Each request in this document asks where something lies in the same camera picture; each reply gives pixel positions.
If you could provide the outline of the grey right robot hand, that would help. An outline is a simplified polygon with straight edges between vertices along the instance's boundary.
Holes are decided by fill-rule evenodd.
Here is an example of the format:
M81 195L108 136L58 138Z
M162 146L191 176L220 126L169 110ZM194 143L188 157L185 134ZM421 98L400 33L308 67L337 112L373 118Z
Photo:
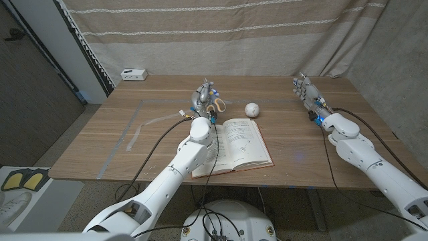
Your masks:
M304 74L301 74L301 76L301 78L293 79L293 85L295 86L293 92L308 110L310 121L320 126L327 116L333 114L333 110L328 106L325 98L317 87L313 85L309 77Z

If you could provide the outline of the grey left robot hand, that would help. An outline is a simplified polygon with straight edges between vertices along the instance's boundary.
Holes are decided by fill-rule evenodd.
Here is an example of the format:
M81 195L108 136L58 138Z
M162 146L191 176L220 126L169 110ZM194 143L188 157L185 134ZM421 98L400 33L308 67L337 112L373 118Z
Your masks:
M210 82L206 78L203 79L202 85L191 95L192 106L190 109L193 111L195 118L204 117L212 124L215 124L218 113L224 112L225 110L220 109L218 104L220 101L220 94L212 85L214 85L214 82Z

